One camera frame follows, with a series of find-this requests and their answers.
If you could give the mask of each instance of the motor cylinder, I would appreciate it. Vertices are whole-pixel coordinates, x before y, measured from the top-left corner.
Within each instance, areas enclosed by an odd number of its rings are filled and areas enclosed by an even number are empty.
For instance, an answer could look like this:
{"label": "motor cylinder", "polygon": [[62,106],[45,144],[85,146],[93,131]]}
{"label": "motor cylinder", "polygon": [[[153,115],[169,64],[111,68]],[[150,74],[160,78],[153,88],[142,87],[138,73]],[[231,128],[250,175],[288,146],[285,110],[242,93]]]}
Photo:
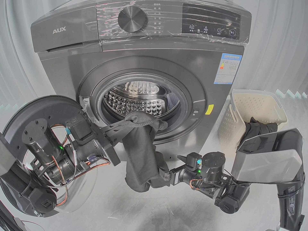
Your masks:
{"label": "motor cylinder", "polygon": [[220,182],[225,169],[226,158],[222,152],[209,152],[202,157],[201,176],[205,183]]}
{"label": "motor cylinder", "polygon": [[31,121],[22,133],[22,142],[41,164],[53,163],[63,149],[47,121],[43,118]]}

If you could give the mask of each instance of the control panel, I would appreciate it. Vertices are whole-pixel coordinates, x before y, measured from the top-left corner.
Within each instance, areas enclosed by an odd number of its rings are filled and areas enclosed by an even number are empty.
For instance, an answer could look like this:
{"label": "control panel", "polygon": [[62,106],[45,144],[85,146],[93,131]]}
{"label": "control panel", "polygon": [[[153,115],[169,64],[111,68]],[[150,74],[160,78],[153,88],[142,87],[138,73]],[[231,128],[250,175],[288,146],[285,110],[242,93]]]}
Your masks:
{"label": "control panel", "polygon": [[241,16],[229,10],[183,4],[182,33],[239,39]]}
{"label": "control panel", "polygon": [[219,5],[180,0],[134,0],[98,3],[96,10],[100,40],[131,36],[194,38],[201,35],[234,42],[245,40],[240,37],[241,14]]}

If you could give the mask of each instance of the laundry basket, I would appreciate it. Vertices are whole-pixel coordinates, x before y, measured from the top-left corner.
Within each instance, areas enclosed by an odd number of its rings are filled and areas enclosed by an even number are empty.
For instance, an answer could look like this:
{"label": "laundry basket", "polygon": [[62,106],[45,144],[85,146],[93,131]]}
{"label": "laundry basket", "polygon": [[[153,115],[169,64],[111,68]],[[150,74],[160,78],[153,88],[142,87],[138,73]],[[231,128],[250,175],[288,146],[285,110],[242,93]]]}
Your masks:
{"label": "laundry basket", "polygon": [[235,153],[246,131],[244,122],[254,117],[262,123],[276,122],[278,131],[287,123],[287,115],[277,97],[268,91],[233,90],[230,103],[218,129],[218,137],[225,153]]}

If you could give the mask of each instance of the black cloth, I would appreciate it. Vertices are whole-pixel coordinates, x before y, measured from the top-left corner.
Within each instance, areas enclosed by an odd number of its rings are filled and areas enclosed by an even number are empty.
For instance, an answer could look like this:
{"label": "black cloth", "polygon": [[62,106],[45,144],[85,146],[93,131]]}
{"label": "black cloth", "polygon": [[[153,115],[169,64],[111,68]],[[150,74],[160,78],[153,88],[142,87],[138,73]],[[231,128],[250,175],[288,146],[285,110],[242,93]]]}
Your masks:
{"label": "black cloth", "polygon": [[156,146],[153,145],[157,131],[166,129],[167,122],[143,111],[129,113],[125,121],[131,121],[131,126],[134,126],[122,139],[128,156],[125,178],[127,185],[139,193],[148,191],[150,186],[170,186],[170,182],[164,181],[159,175],[159,167],[167,172],[169,169],[163,155],[156,152]]}
{"label": "black cloth", "polygon": [[278,125],[275,122],[264,124],[257,121],[253,117],[250,118],[249,123],[245,122],[245,125],[246,125],[246,132],[241,139],[240,145],[244,140],[250,139],[254,136],[258,136],[261,134],[277,132],[278,129]]}

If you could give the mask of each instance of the floor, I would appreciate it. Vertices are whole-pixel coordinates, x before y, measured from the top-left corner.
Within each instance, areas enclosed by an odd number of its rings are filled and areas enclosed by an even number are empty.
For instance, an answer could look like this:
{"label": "floor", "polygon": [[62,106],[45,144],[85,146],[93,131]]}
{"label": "floor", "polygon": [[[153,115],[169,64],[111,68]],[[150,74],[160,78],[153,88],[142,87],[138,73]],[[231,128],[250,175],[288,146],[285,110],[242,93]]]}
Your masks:
{"label": "floor", "polygon": [[[297,127],[308,141],[308,99],[292,93],[283,96],[277,92],[288,116],[285,128]],[[217,129],[227,107],[225,104],[209,138],[200,154],[220,150]],[[308,163],[307,142],[304,142],[304,165]],[[231,170],[234,153],[226,154],[226,169]],[[169,162],[169,168],[181,162]],[[147,231],[264,231],[276,229],[279,222],[279,205],[275,185],[253,184],[250,195],[240,210],[232,215],[225,214],[214,201],[193,191],[184,183],[177,186],[150,189],[136,193],[125,183],[126,163],[116,167],[98,169],[98,178],[88,200],[74,212],[57,214],[50,218],[26,216],[14,208],[1,193],[0,198],[12,213],[23,220],[43,226],[45,231],[61,230],[147,230]],[[308,214],[308,188],[304,198],[303,214]],[[32,231],[40,227],[27,223]],[[308,230],[308,220],[301,230]]]}

